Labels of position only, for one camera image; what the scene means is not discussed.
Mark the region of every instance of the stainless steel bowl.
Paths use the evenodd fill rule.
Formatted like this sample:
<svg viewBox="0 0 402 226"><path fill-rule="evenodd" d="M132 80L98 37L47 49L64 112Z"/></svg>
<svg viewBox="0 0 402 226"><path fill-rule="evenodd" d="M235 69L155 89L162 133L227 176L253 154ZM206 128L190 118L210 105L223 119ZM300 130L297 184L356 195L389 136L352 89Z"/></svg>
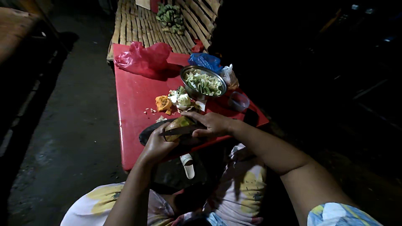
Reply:
<svg viewBox="0 0 402 226"><path fill-rule="evenodd" d="M194 72L195 70L202 70L204 71L207 75L209 76L216 76L218 77L219 81L222 82L222 86L219 88L222 93L219 96L209 96L209 95L204 95L201 92L197 91L196 89L194 89L193 87L189 86L185 79L184 76L190 72ZM200 67L200 66L185 66L180 70L180 77L181 80L184 83L184 89L186 90L186 92L188 93L188 95L197 100L197 101L204 101L204 100L208 100L208 99L213 99L215 97L220 97L223 96L226 93L227 87L226 87L226 83L223 80L223 78L221 76L219 76L217 73L211 71L208 68L204 68L204 67Z"/></svg>

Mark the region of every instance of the red table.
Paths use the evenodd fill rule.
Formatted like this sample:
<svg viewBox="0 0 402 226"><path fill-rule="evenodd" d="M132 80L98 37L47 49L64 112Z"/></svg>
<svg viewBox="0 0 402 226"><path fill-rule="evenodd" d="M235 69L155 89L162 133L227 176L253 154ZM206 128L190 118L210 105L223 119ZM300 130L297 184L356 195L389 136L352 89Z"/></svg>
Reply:
<svg viewBox="0 0 402 226"><path fill-rule="evenodd" d="M124 51L128 51L129 46L113 44L114 56L119 55ZM171 53L167 59L168 63L187 66L190 55L181 53ZM175 115L167 115L164 112L155 112L154 115L146 108L156 109L155 98L161 95L167 95L169 90L175 90L183 82L180 75L177 74L174 78L168 78L167 81L153 80L145 78L141 75L131 74L116 67L116 92L117 106L119 108L119 127L120 127L120 145L121 145L121 163L125 171L131 170L138 156L141 154L144 146L139 142L139 134L148 126L154 124L156 120L163 117L171 119L180 116L178 112ZM228 110L222 106L227 105L228 97L216 98L213 101L207 101L206 112L216 112L222 115L243 120L244 114ZM264 114L258 109L252 101L250 101L250 109L258 113L257 126L267 124L269 121ZM211 145L218 141L229 138L229 136L215 138L201 146L192 148L191 151L196 151L202 147Z"/></svg>

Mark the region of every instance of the blue plastic bag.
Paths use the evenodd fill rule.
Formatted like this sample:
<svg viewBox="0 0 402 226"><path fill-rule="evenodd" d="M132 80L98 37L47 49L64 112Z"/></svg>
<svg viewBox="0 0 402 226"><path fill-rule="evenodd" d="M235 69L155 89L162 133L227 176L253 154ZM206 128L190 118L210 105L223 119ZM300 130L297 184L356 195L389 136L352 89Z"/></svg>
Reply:
<svg viewBox="0 0 402 226"><path fill-rule="evenodd" d="M193 53L190 56L189 64L198 65L208 68L217 74L221 74L222 66L219 67L221 60L217 57L209 55L207 53Z"/></svg>

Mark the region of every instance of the knife blade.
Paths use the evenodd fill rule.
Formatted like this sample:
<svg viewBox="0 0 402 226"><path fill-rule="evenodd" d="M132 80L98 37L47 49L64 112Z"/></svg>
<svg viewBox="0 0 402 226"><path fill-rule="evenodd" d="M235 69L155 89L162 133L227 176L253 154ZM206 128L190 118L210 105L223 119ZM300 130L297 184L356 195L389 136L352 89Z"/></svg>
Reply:
<svg viewBox="0 0 402 226"><path fill-rule="evenodd" d="M159 134L159 136L171 136L171 135L179 135L179 134L191 134L196 129L206 129L207 127L202 124L196 125L188 125L179 128L174 128L171 130L167 130Z"/></svg>

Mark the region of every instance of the pink plastic bag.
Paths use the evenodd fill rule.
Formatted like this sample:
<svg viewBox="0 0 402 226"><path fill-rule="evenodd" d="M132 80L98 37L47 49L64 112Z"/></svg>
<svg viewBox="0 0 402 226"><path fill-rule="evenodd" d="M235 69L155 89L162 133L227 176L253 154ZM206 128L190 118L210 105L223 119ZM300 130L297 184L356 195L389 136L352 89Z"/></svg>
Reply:
<svg viewBox="0 0 402 226"><path fill-rule="evenodd" d="M128 52L123 52L115 57L118 68L142 75L147 78L163 80L164 70L169 69L166 59L172 52L172 48L166 43L156 43L144 48L139 41L133 41Z"/></svg>

